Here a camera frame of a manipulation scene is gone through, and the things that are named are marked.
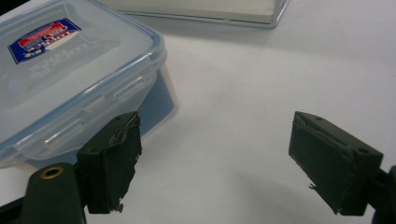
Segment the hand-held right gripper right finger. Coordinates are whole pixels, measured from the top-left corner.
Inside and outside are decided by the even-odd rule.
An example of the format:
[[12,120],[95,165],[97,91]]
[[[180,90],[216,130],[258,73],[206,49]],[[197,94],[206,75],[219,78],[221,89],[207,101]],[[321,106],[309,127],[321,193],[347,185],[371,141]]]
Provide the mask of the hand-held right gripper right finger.
[[294,113],[289,155],[336,214],[361,216],[383,154],[324,118]]

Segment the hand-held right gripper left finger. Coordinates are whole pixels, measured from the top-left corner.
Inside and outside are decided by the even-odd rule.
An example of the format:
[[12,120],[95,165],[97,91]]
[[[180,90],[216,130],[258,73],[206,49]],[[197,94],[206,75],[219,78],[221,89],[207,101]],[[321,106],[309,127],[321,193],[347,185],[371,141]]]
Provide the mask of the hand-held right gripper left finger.
[[78,151],[78,175],[91,214],[122,211],[120,201],[142,153],[139,126],[137,112],[116,116]]

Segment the clear plastic food container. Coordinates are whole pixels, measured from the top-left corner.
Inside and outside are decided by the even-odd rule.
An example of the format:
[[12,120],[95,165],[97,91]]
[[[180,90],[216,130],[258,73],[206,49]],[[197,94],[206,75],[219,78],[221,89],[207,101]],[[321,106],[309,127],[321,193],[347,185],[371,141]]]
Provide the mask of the clear plastic food container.
[[163,37],[97,0],[0,16],[0,168],[71,161],[117,115],[147,135],[177,109]]

